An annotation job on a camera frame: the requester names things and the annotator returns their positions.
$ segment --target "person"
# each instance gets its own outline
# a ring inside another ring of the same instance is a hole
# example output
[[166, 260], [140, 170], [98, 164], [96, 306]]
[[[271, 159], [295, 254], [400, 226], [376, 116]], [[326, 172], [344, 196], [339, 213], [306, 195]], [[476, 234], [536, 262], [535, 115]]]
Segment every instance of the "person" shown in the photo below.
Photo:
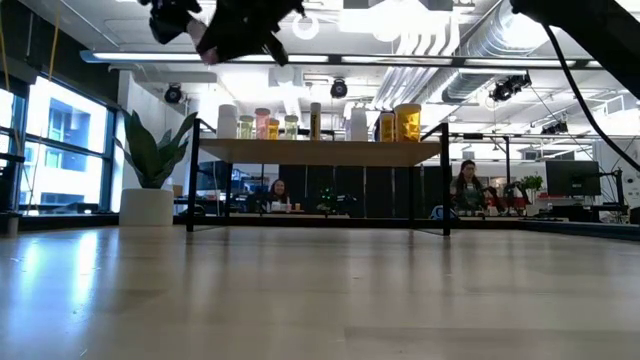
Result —
[[287, 186], [282, 179], [274, 181], [269, 191], [269, 201], [278, 201], [281, 204], [289, 203], [289, 193], [287, 192]]
[[465, 160], [460, 166], [460, 174], [451, 182], [450, 193], [458, 215], [475, 215], [487, 208], [483, 186], [476, 177], [476, 163]]
[[273, 32], [279, 30], [278, 21], [289, 12], [295, 10], [304, 16], [302, 0], [275, 3], [247, 0], [233, 7], [225, 1], [218, 1], [216, 12], [207, 27], [189, 13], [202, 11], [197, 0], [138, 2], [152, 5], [149, 26], [156, 41], [165, 45], [180, 34], [187, 33], [206, 65], [245, 55], [268, 53], [283, 66], [288, 63], [288, 56]]

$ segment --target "glass wall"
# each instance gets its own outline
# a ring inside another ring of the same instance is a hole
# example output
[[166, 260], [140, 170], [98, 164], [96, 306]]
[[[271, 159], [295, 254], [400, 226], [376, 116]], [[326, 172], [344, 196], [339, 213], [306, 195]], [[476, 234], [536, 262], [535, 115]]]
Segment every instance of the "glass wall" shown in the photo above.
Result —
[[57, 209], [73, 203], [108, 204], [108, 192], [101, 191], [112, 162], [107, 108], [43, 78], [30, 87], [28, 100], [21, 210], [38, 215], [73, 212]]

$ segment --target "woman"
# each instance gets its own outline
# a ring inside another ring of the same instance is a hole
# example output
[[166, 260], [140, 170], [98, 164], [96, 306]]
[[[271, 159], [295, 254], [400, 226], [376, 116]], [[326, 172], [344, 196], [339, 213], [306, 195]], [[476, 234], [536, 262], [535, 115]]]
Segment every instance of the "woman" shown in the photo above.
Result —
[[269, 201], [278, 201], [281, 204], [289, 203], [289, 193], [287, 193], [287, 187], [283, 180], [278, 179], [273, 183], [273, 185], [271, 185]]
[[458, 215], [475, 215], [487, 207], [482, 184], [476, 177], [476, 163], [471, 160], [465, 160], [460, 166], [460, 174], [451, 182], [450, 192]]

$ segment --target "ceiling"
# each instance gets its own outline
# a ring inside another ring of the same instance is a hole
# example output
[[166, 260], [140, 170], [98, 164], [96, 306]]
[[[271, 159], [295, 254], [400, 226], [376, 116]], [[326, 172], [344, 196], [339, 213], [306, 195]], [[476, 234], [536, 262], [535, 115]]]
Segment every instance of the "ceiling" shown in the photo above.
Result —
[[[57, 1], [52, 0], [21, 0], [45, 19], [54, 20]], [[415, 0], [386, 0], [385, 3], [402, 3]], [[620, 0], [634, 3], [634, 0]], [[212, 3], [211, 0], [201, 0], [203, 4]], [[458, 17], [460, 34], [473, 31], [472, 26], [482, 19], [491, 9], [496, 0], [475, 0], [473, 11], [465, 12]], [[60, 5], [61, 29], [94, 51], [140, 51], [140, 52], [193, 52], [193, 44], [188, 36], [183, 35], [167, 46], [157, 44], [148, 29], [149, 8], [140, 6], [135, 0], [62, 0]], [[207, 20], [214, 6], [205, 6], [205, 11], [199, 16]], [[336, 54], [392, 54], [397, 52], [400, 41], [386, 42], [378, 40], [379, 34], [342, 32], [340, 16], [351, 14], [343, 10], [343, 0], [325, 0], [313, 2], [309, 6], [309, 13], [319, 19], [319, 32], [312, 40], [302, 40], [292, 30], [294, 17], [289, 16], [282, 23], [282, 31], [278, 38], [283, 42], [287, 51], [291, 53], [336, 53]], [[559, 41], [566, 56], [589, 57], [569, 36], [560, 31]], [[544, 43], [531, 56], [555, 57], [550, 44]], [[221, 64], [205, 66], [196, 64], [153, 64], [144, 65], [142, 76], [137, 81], [145, 81], [144, 76], [154, 79], [172, 74], [215, 73], [221, 84], [235, 100], [240, 112], [251, 113], [254, 108], [267, 107], [272, 113], [284, 115], [287, 111], [283, 93], [277, 88], [268, 86], [269, 69], [272, 65]], [[376, 66], [299, 66], [305, 79], [302, 87], [294, 96], [300, 110], [309, 110], [311, 102], [322, 103], [326, 112], [341, 117], [349, 102], [367, 104], [379, 91], [389, 71], [385, 67]], [[576, 71], [574, 76], [584, 95], [594, 107], [602, 107], [611, 99], [625, 95], [625, 89], [608, 73], [604, 71]], [[349, 86], [346, 99], [334, 100], [329, 95], [331, 82], [334, 78], [344, 78]], [[575, 111], [575, 99], [569, 91], [568, 83], [559, 71], [532, 71], [533, 89], [528, 89], [517, 95], [512, 101], [496, 109], [489, 110], [480, 102], [481, 98], [472, 98], [464, 106], [428, 105], [429, 114], [433, 119], [423, 121], [425, 127], [433, 126], [437, 121], [448, 118], [453, 121], [452, 127], [458, 131], [486, 131], [507, 129], [508, 131], [531, 131], [531, 124], [548, 118], [551, 112], [563, 110], [561, 114], [569, 116], [575, 122], [576, 131], [584, 131], [587, 125], [578, 111]], [[150, 87], [166, 89], [167, 84], [150, 81]], [[191, 98], [202, 99], [209, 94], [208, 82], [185, 84], [185, 91]], [[339, 126], [342, 122], [331, 122], [330, 126]]]

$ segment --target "computer monitor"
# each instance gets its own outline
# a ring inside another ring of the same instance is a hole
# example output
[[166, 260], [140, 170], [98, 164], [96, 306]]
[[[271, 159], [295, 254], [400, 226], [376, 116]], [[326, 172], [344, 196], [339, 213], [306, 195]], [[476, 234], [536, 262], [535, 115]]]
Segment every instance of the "computer monitor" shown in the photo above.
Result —
[[551, 196], [600, 196], [597, 161], [551, 160], [546, 162], [547, 193]]

